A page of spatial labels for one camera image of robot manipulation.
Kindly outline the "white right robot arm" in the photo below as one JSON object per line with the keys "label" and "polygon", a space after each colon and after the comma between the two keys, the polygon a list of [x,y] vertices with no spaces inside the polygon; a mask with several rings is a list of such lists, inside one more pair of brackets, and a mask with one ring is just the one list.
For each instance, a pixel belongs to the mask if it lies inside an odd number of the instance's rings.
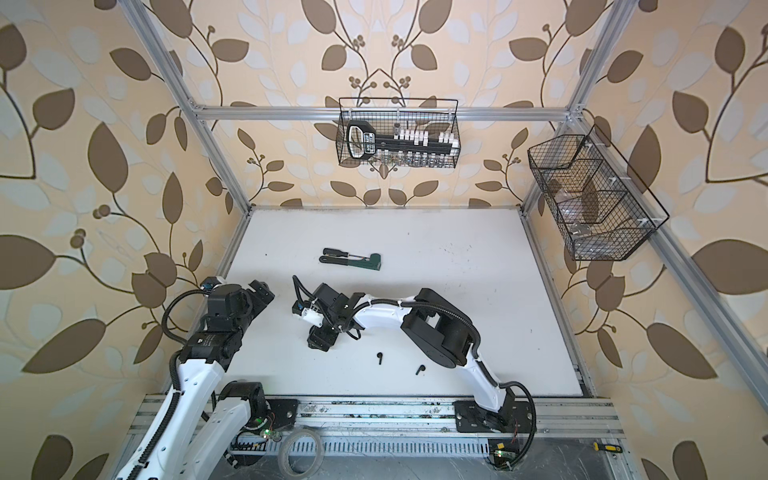
{"label": "white right robot arm", "polygon": [[310,324],[307,344],[328,351],[338,336],[354,340],[370,329],[397,329],[432,362],[463,375],[472,398],[454,403],[460,433],[537,431],[537,411],[530,391],[519,381],[499,381],[479,352],[481,335],[472,320],[434,290],[423,288],[404,299],[375,298],[362,292],[348,297],[322,283],[309,291],[293,278],[292,312]]}

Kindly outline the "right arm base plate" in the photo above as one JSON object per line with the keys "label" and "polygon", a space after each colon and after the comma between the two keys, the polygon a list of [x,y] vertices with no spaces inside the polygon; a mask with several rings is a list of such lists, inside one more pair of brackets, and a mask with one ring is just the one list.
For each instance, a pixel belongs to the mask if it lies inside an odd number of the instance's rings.
{"label": "right arm base plate", "polygon": [[529,434],[533,430],[528,401],[506,401],[498,412],[483,409],[473,400],[455,401],[453,407],[459,433]]}

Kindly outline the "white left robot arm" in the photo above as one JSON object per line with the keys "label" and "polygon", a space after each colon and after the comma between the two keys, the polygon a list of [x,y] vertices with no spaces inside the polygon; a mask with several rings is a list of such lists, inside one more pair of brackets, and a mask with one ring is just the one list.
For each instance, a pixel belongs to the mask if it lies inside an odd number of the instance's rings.
{"label": "white left robot arm", "polygon": [[208,277],[170,304],[197,295],[205,298],[206,312],[188,338],[169,329],[171,308],[163,312],[162,332],[181,345],[169,359],[171,386],[118,479],[207,479],[237,434],[269,420],[260,383],[232,381],[220,394],[215,390],[273,292],[259,280],[241,286]]}

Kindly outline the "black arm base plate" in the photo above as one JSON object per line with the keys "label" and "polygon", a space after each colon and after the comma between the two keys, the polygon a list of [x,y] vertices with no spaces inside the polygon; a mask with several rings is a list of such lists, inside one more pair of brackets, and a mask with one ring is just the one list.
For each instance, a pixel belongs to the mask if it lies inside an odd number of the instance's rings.
{"label": "black arm base plate", "polygon": [[275,430],[292,427],[297,418],[297,399],[267,399],[255,404],[245,429],[249,432],[266,434]]}

